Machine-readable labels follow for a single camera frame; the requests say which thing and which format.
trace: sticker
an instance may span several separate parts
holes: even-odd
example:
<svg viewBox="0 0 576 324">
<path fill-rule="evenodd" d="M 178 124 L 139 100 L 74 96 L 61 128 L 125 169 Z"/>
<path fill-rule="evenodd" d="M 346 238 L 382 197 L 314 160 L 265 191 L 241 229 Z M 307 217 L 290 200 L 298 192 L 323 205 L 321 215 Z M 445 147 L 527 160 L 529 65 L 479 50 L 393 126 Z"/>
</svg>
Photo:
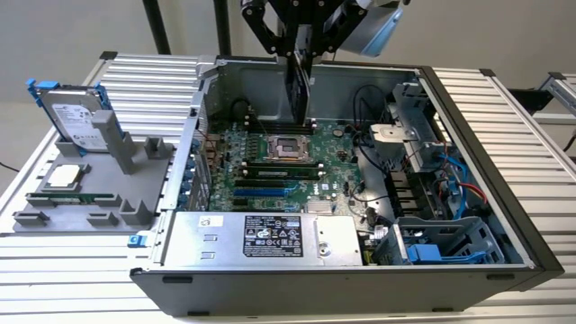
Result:
<svg viewBox="0 0 576 324">
<path fill-rule="evenodd" d="M 223 225 L 225 225 L 223 215 L 203 215 L 198 220 L 199 227 L 221 227 Z"/>
<path fill-rule="evenodd" d="M 101 130 L 93 127 L 93 113 L 82 105 L 54 104 L 54 112 L 74 144 L 87 150 L 107 150 Z"/>
<path fill-rule="evenodd" d="M 301 216 L 247 216 L 245 255 L 247 257 L 303 257 Z"/>
</svg>

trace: blue latch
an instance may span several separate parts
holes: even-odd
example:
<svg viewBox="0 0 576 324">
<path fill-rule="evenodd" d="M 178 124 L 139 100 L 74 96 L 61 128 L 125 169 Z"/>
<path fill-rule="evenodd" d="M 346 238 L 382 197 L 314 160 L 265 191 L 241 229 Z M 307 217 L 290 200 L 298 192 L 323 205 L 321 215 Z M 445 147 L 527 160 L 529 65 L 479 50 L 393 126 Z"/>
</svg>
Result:
<svg viewBox="0 0 576 324">
<path fill-rule="evenodd" d="M 442 256 L 439 246 L 435 244 L 414 244 L 407 248 L 409 259 L 414 264 L 434 265 L 474 265 L 485 259 L 485 251 L 474 252 L 471 255 Z"/>
<path fill-rule="evenodd" d="M 130 248 L 146 248 L 146 236 L 145 235 L 131 235 L 129 238 Z"/>
<path fill-rule="evenodd" d="M 61 83 L 58 83 L 58 81 L 41 81 L 37 84 L 37 88 L 46 89 L 46 90 L 54 90 L 59 86 L 61 86 Z"/>
</svg>

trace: metal frame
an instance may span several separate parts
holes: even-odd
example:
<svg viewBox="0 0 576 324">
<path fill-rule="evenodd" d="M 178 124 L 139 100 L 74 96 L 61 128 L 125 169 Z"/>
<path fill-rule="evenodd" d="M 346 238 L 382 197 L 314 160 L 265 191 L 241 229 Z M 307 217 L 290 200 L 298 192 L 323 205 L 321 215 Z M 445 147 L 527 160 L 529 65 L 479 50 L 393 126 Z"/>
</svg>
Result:
<svg viewBox="0 0 576 324">
<path fill-rule="evenodd" d="M 551 72 L 539 90 L 547 90 L 576 116 L 576 74 Z"/>
</svg>

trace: red cable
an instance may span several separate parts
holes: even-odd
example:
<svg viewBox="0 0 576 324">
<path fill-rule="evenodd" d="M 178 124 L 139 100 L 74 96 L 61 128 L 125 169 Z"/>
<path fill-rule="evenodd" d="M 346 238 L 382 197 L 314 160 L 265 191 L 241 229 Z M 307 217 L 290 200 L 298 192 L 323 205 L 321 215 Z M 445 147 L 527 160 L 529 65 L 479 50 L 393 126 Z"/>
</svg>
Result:
<svg viewBox="0 0 576 324">
<path fill-rule="evenodd" d="M 477 191 L 483 196 L 485 204 L 489 204 L 487 194 L 485 194 L 485 191 L 478 186 L 475 186 L 474 184 L 465 184 L 462 182 L 459 183 L 459 185 Z"/>
</svg>

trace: black metal bracket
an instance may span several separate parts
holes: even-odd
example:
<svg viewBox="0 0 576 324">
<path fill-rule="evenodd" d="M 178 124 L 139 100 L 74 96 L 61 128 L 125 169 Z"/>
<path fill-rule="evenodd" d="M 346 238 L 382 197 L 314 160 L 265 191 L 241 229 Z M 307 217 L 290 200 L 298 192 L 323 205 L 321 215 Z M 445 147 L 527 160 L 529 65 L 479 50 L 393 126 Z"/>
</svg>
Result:
<svg viewBox="0 0 576 324">
<path fill-rule="evenodd" d="M 509 91 L 531 115 L 543 110 L 554 98 L 547 90 L 509 89 Z"/>
<path fill-rule="evenodd" d="M 229 0 L 215 0 L 218 47 L 222 55 L 233 55 L 231 27 L 229 22 Z"/>
<path fill-rule="evenodd" d="M 163 14 L 161 13 L 161 6 L 158 0 L 143 0 L 146 16 L 151 25 L 154 43 L 159 54 L 170 55 L 171 45 L 169 44 L 169 36 L 166 34 Z"/>
</svg>

